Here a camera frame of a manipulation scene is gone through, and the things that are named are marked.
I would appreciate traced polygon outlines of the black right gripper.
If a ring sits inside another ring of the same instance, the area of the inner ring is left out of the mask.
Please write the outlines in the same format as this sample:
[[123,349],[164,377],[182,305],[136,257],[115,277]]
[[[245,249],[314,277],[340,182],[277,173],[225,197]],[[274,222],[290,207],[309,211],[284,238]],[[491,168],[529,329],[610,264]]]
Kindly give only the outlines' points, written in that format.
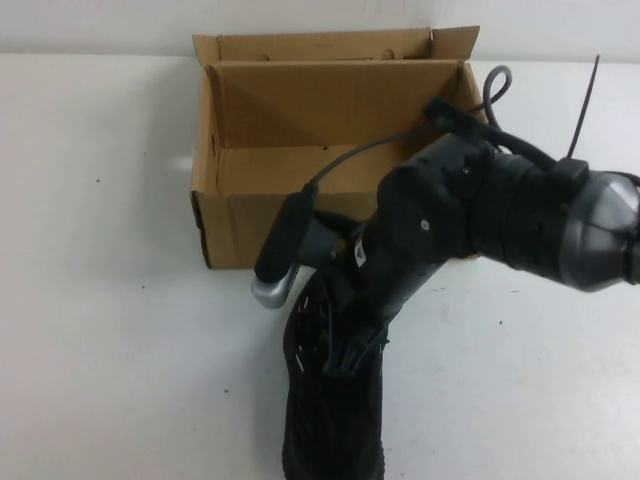
[[384,176],[377,207],[348,243],[348,323],[357,339],[331,338],[322,376],[352,381],[381,362],[391,320],[448,260],[474,254],[472,199],[494,149],[441,138]]

